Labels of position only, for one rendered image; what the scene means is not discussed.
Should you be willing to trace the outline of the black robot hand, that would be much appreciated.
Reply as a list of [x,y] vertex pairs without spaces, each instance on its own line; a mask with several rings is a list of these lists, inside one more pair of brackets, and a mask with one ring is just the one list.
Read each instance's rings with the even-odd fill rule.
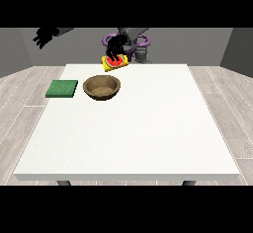
[[53,37],[59,34],[59,29],[57,28],[39,28],[37,30],[37,35],[34,37],[34,42],[39,48],[43,48],[47,43],[49,43]]
[[117,35],[108,41],[108,47],[106,54],[112,61],[119,60],[119,54],[126,54],[124,51],[124,45],[127,43],[127,37],[125,35]]

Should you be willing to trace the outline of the yellow cup with melon print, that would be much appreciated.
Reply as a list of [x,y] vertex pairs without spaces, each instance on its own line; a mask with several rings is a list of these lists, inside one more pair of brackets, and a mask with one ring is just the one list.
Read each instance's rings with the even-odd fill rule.
[[102,64],[104,67],[104,70],[106,72],[115,70],[124,66],[128,65],[128,60],[126,55],[118,55],[115,59],[112,59],[111,57],[105,55],[102,57]]

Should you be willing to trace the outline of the brown wooden bowl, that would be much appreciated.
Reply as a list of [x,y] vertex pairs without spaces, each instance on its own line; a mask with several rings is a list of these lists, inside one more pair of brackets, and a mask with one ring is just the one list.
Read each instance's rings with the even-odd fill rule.
[[95,75],[83,83],[84,92],[96,101],[110,100],[117,94],[120,87],[120,80],[111,75]]

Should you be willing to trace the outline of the green square pad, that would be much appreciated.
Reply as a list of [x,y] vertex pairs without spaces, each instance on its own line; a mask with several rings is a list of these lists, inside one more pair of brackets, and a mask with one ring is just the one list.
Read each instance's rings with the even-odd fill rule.
[[53,80],[45,96],[47,98],[72,98],[77,85],[77,80]]

